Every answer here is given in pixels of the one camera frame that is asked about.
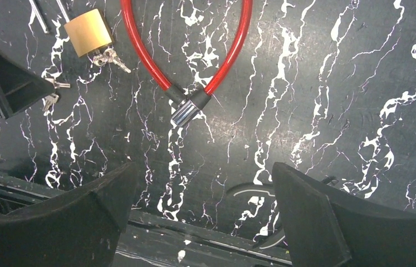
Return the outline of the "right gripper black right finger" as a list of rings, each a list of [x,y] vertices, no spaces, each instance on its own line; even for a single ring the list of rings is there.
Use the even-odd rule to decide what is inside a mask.
[[[277,162],[273,187],[293,266],[416,266],[416,213],[321,183]]]

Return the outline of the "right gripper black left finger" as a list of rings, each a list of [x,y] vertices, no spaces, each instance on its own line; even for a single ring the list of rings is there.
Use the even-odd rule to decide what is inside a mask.
[[[138,171],[103,177],[0,215],[0,266],[111,266],[128,225]]]

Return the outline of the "brass padlock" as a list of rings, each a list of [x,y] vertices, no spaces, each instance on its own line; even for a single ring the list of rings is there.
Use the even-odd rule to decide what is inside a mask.
[[[96,52],[114,42],[110,28],[99,9],[94,8],[75,18],[70,18],[63,1],[57,0],[56,2],[66,22],[64,29],[79,57]]]

